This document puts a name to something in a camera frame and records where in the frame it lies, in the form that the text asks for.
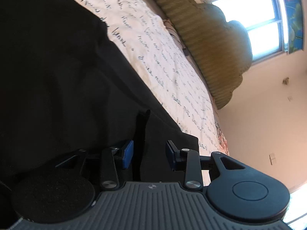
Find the white script-print bedspread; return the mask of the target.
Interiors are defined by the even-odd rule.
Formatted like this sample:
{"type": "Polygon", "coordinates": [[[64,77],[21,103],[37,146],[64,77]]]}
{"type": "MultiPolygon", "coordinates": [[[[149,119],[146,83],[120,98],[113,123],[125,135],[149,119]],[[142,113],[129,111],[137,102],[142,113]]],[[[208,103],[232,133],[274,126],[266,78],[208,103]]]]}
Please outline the white script-print bedspread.
{"type": "Polygon", "coordinates": [[[132,179],[183,182],[166,140],[202,154],[219,144],[209,92],[162,19],[143,0],[54,1],[72,61],[62,105],[68,133],[133,138],[132,179]]]}

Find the patterned pillow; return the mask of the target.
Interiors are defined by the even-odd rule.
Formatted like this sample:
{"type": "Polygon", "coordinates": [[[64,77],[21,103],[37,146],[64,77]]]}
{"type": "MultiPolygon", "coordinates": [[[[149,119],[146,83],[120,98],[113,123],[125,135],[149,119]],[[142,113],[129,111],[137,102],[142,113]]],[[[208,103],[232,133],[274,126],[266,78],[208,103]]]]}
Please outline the patterned pillow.
{"type": "Polygon", "coordinates": [[[167,31],[171,35],[174,43],[183,53],[183,48],[186,48],[185,44],[182,42],[181,37],[177,33],[176,29],[174,28],[173,24],[171,23],[170,19],[163,19],[164,26],[166,27],[167,31]]]}

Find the small black device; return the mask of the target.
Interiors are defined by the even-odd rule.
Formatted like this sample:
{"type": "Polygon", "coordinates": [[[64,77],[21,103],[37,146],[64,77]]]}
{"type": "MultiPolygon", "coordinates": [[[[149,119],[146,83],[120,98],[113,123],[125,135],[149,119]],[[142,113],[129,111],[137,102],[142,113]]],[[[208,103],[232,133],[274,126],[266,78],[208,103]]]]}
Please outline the small black device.
{"type": "Polygon", "coordinates": [[[189,51],[187,48],[183,48],[183,53],[185,56],[189,56],[189,51]]]}

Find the olive padded headboard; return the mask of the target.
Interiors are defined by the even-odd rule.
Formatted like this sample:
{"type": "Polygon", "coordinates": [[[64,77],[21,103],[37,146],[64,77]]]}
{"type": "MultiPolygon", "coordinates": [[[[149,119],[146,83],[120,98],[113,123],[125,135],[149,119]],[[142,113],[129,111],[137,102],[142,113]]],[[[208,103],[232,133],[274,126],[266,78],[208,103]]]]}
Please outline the olive padded headboard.
{"type": "Polygon", "coordinates": [[[238,21],[227,22],[215,5],[195,0],[154,0],[171,20],[191,53],[220,110],[252,65],[247,30],[238,21]]]}

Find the blue floral curtain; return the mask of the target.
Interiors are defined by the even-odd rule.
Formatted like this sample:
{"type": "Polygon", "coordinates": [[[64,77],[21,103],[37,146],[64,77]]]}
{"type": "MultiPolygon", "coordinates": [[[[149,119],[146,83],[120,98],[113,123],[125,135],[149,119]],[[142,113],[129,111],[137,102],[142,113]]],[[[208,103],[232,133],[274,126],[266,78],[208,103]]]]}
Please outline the blue floral curtain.
{"type": "Polygon", "coordinates": [[[301,0],[284,0],[288,23],[288,53],[303,50],[304,16],[301,0]]]}

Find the window with grey frame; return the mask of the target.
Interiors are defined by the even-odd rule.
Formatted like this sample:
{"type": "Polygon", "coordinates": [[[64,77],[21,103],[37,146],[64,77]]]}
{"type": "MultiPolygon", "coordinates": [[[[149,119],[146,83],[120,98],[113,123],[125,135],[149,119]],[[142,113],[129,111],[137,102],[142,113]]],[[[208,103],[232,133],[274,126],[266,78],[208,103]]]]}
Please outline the window with grey frame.
{"type": "Polygon", "coordinates": [[[253,63],[288,50],[288,30],[284,0],[201,0],[238,21],[248,32],[253,63]]]}

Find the black pants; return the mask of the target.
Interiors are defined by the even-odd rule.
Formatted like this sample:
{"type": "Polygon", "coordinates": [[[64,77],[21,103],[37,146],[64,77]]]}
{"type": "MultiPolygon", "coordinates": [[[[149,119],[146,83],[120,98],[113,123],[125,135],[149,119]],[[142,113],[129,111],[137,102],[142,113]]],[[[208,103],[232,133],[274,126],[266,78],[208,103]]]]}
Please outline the black pants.
{"type": "Polygon", "coordinates": [[[1,0],[1,181],[18,187],[56,156],[126,140],[131,181],[183,182],[165,143],[198,147],[97,16],[74,0],[1,0]]]}

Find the white wall switch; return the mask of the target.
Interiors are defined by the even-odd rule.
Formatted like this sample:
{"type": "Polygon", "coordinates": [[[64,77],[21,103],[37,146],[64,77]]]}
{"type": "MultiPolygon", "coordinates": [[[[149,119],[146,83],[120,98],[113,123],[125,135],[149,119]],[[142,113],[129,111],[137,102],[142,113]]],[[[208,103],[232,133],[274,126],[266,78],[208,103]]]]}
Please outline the white wall switch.
{"type": "Polygon", "coordinates": [[[277,160],[276,160],[276,157],[275,157],[275,154],[274,154],[274,153],[270,153],[270,154],[269,154],[269,159],[270,159],[270,164],[271,164],[271,165],[276,164],[277,160]]]}

